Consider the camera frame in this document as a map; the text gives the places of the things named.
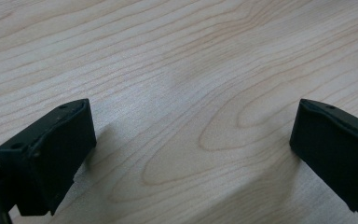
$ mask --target black object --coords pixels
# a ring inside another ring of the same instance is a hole
[[[292,150],[358,212],[358,118],[332,105],[301,100]]]
[[[50,111],[0,146],[0,223],[16,204],[22,216],[53,215],[96,146],[88,99]]]

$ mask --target wooden surface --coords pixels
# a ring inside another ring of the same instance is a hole
[[[79,98],[98,138],[15,223],[358,223],[288,146],[302,97],[358,117],[358,1],[0,0],[0,144]]]

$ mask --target screw hole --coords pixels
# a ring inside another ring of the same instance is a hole
[[[23,143],[16,143],[16,144],[11,145],[11,149],[17,149],[17,148],[20,148],[22,146],[24,146]]]

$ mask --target wooden table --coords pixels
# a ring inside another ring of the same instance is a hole
[[[358,1],[0,0],[0,144],[80,98],[98,146],[14,223],[358,223],[288,145],[300,98],[358,117]]]

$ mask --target wood grain pattern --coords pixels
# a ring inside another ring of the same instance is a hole
[[[358,223],[288,146],[300,98],[358,117],[358,1],[0,0],[0,144],[84,97],[97,148],[15,223]]]

